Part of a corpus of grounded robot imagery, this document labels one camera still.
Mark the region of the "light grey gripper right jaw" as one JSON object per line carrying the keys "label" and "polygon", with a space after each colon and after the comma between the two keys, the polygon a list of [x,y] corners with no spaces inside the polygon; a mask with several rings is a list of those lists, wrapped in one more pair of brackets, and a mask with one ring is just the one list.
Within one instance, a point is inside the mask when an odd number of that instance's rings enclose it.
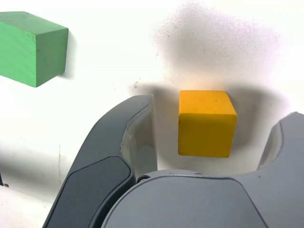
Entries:
{"label": "light grey gripper right jaw", "polygon": [[256,171],[208,176],[185,170],[140,178],[111,208],[104,228],[301,228],[304,116],[272,129]]}

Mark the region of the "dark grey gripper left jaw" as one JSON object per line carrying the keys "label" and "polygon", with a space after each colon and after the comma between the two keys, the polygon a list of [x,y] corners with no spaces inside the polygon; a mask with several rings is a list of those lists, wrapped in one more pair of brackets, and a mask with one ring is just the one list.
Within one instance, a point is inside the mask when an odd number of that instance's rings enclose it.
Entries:
{"label": "dark grey gripper left jaw", "polygon": [[44,223],[99,228],[137,179],[157,170],[154,100],[133,96],[102,116],[83,142]]}

